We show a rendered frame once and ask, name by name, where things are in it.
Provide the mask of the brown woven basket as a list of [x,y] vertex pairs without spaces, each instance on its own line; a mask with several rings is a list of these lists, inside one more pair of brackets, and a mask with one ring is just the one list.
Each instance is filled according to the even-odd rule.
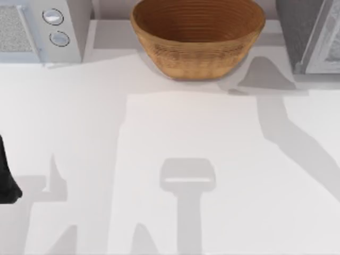
[[130,21],[163,74],[204,80],[223,77],[246,57],[266,17],[254,0],[140,0]]

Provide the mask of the round microwave knob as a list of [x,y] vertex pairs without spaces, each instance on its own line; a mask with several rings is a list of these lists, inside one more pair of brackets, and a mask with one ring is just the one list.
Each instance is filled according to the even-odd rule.
[[62,31],[55,31],[49,35],[50,42],[57,47],[66,47],[70,43],[69,36]]
[[58,26],[64,21],[62,12],[55,8],[44,10],[42,12],[42,18],[46,23],[52,26]]

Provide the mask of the pale microwave oven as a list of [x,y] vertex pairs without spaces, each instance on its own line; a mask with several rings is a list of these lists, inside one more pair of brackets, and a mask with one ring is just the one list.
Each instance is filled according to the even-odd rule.
[[[48,9],[61,11],[63,23],[46,23]],[[92,0],[0,0],[0,63],[81,63],[92,13]],[[50,42],[55,31],[69,36],[66,47]]]

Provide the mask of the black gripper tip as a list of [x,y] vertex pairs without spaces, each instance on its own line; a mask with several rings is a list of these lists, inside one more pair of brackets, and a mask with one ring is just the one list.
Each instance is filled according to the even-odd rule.
[[22,190],[9,169],[3,138],[0,135],[0,204],[14,204],[22,195]]

